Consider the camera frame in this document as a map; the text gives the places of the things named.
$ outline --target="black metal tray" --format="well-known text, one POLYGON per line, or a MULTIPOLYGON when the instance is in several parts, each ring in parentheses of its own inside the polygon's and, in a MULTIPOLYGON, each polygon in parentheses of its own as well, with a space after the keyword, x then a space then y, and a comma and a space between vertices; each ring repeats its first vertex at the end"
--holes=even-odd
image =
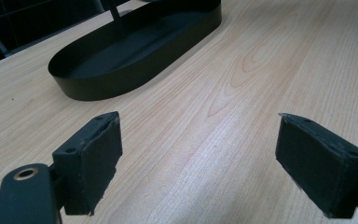
POLYGON ((220 0, 162 0, 85 35, 51 59, 48 70, 65 94, 95 101, 132 91, 221 22, 220 0))

